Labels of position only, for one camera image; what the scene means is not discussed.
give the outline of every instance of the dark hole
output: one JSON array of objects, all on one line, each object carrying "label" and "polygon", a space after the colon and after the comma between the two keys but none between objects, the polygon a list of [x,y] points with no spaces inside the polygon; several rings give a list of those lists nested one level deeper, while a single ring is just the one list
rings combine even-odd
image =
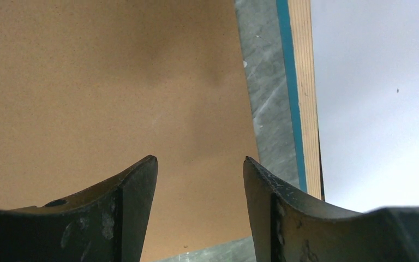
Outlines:
[{"label": "dark hole", "polygon": [[67,203],[67,201],[65,200],[65,199],[57,199],[57,200],[54,200],[54,201],[52,201],[52,202],[50,202],[50,203],[47,203],[46,205],[45,205],[45,207],[51,207],[51,206],[61,206],[61,205],[64,205],[64,204],[66,204]]}]

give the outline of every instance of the wooden edge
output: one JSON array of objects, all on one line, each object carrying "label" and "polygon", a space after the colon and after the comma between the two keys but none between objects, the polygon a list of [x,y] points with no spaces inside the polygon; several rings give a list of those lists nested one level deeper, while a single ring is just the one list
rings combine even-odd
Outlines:
[{"label": "wooden edge", "polygon": [[308,194],[322,199],[310,0],[288,2]]}]

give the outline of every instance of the curved metal piece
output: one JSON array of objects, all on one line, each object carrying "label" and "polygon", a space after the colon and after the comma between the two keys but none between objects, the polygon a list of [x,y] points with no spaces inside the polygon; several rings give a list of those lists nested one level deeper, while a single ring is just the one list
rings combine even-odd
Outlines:
[{"label": "curved metal piece", "polygon": [[0,261],[139,261],[157,173],[148,156],[43,207],[0,210]]},{"label": "curved metal piece", "polygon": [[419,261],[419,207],[361,214],[302,192],[252,158],[243,173],[258,262]]}]

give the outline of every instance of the gray marbled panel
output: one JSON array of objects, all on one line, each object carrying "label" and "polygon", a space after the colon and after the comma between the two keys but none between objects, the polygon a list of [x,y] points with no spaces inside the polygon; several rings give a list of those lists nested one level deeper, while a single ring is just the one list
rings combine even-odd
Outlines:
[{"label": "gray marbled panel", "polygon": [[180,254],[160,260],[160,262],[256,262],[253,238],[234,240],[232,242],[208,247],[195,252]]},{"label": "gray marbled panel", "polygon": [[260,162],[299,187],[276,0],[235,6]]}]

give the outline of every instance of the brown board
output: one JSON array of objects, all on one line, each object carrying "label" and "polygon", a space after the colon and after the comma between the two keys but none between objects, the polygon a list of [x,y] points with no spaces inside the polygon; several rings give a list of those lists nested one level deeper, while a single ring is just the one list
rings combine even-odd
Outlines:
[{"label": "brown board", "polygon": [[0,209],[158,157],[143,261],[250,235],[232,0],[0,0]]}]

